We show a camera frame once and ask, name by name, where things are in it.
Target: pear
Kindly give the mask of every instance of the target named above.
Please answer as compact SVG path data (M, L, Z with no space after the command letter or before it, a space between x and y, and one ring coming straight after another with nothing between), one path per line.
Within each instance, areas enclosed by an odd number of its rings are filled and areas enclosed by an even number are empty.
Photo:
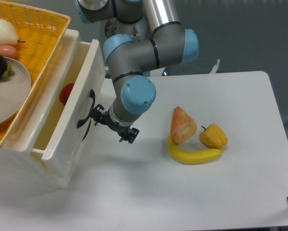
M4 20L0 19L0 45L16 45L19 42L19 36L14 26Z

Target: yellow banana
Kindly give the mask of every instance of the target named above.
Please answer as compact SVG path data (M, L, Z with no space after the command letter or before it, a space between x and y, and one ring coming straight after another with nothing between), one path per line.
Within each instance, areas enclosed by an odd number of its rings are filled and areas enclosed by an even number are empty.
M170 136L168 136L168 151L174 160L189 165L200 164L217 159L222 153L220 149L216 148L206 149L197 152L182 150L175 143L173 143Z

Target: bread slice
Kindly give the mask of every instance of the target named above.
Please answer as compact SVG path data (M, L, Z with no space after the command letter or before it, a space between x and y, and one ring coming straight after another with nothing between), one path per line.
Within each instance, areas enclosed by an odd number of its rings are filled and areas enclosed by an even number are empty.
M170 136L176 145L183 143L196 131L195 121L181 108L176 107L172 114Z

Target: wicker basket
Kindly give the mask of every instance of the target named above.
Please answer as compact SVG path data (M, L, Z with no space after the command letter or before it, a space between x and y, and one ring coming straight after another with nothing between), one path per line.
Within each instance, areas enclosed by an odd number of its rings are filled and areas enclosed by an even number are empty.
M19 39L17 60L29 71L31 91L16 115L0 124L0 147L14 131L32 102L54 51L70 23L70 17L44 9L0 0L0 18L13 24Z

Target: yellow bell pepper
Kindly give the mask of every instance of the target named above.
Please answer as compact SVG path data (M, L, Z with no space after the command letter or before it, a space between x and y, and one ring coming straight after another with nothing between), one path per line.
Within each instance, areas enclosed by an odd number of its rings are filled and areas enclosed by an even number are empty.
M200 133L199 138L203 144L209 148L222 149L227 144L227 137L220 127L216 124L210 124L204 132Z

